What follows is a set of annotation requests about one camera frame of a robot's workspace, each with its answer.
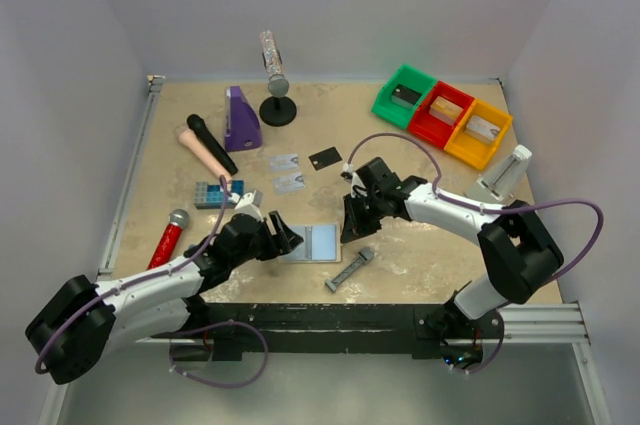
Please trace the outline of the silver credit card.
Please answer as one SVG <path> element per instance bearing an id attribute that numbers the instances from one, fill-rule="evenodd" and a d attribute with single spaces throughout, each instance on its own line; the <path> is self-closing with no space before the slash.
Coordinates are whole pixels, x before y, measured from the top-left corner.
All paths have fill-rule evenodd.
<path id="1" fill-rule="evenodd" d="M 296 153 L 271 156 L 268 160 L 270 172 L 284 172 L 299 169 L 299 156 Z"/>

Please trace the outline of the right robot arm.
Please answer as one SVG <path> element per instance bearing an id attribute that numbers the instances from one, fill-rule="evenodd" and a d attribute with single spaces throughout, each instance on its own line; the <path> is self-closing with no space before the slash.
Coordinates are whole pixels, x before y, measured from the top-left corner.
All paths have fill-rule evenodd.
<path id="1" fill-rule="evenodd" d="M 376 157 L 343 166 L 343 244 L 373 235 L 386 217 L 433 225 L 478 246 L 486 273 L 456 292 L 453 307 L 476 320 L 509 302 L 524 304 L 564 264 L 564 256 L 527 203 L 485 205 L 434 189 L 424 178 L 402 180 Z"/>

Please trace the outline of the black credit card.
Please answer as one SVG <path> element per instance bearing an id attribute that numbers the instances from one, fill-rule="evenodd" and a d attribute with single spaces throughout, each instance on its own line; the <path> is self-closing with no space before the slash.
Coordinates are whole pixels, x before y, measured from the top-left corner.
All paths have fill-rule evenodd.
<path id="1" fill-rule="evenodd" d="M 339 163 L 342 157 L 336 147 L 330 147 L 309 156 L 309 160 L 316 171 Z"/>

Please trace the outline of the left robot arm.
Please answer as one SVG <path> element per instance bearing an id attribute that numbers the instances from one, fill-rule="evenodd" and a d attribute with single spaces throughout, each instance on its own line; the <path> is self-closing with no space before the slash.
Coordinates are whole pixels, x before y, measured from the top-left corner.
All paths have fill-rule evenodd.
<path id="1" fill-rule="evenodd" d="M 58 385 L 87 373 L 118 345 L 157 334 L 180 334 L 189 305 L 226 282 L 251 260 L 269 261 L 293 252 L 302 236 L 278 212 L 267 218 L 236 213 L 217 222 L 198 246 L 168 263 L 125 279 L 95 283 L 68 279 L 27 325 L 38 375 Z"/>

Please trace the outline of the white gold credit card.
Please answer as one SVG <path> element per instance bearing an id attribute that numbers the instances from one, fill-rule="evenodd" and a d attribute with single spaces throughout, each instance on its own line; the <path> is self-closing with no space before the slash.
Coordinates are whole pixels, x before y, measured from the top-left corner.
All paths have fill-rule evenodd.
<path id="1" fill-rule="evenodd" d="M 292 193 L 305 188 L 304 175 L 295 172 L 277 177 L 273 180 L 273 187 L 276 194 Z"/>

